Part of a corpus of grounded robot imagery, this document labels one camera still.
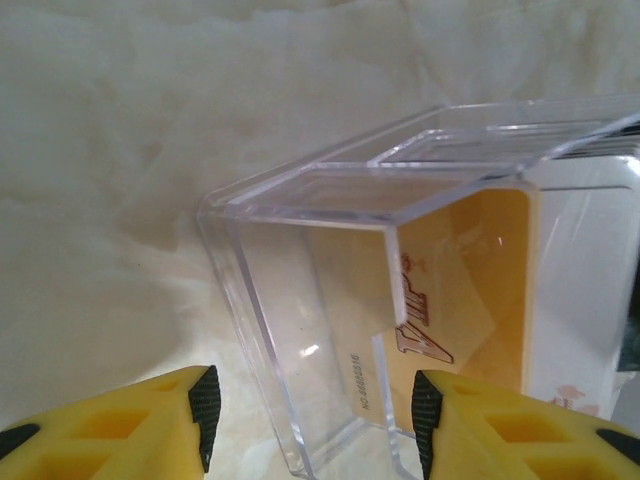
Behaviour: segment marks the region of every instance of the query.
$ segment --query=transparent acrylic case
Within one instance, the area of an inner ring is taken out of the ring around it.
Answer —
[[[421,478],[417,368],[610,413],[638,111],[637,96],[438,109],[206,197],[199,224],[292,474]]]

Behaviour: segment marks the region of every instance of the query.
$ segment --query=clear plastic box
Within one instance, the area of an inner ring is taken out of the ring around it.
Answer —
[[[437,109],[206,197],[199,224],[292,474],[421,478],[417,368],[610,414],[638,111],[640,96]]]

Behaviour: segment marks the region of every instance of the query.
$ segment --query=black rubber pad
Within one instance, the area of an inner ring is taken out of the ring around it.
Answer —
[[[0,432],[0,460],[40,431],[40,425],[27,423]]]
[[[416,373],[411,399],[411,418],[424,480],[431,476],[433,465],[433,430],[440,424],[442,394],[422,372]]]
[[[624,433],[616,432],[615,430],[608,430],[606,428],[601,428],[596,433],[622,455],[640,466],[640,438],[625,435]]]
[[[200,426],[200,460],[204,471],[208,472],[222,406],[216,367],[209,367],[191,387],[189,405],[194,423]]]

